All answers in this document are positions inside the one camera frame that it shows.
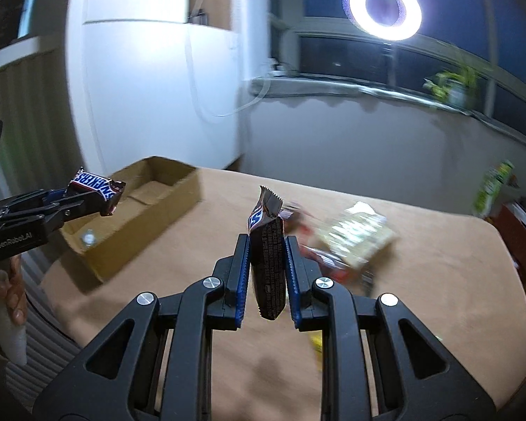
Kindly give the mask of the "person's left hand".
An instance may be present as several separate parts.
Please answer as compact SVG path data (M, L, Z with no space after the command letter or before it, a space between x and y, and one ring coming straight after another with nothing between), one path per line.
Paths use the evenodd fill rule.
M5 281L0 279L0 301L6 304L11 320L19 326L27 319L27 298L20 263L20 255L0 263L0 269L8 274Z

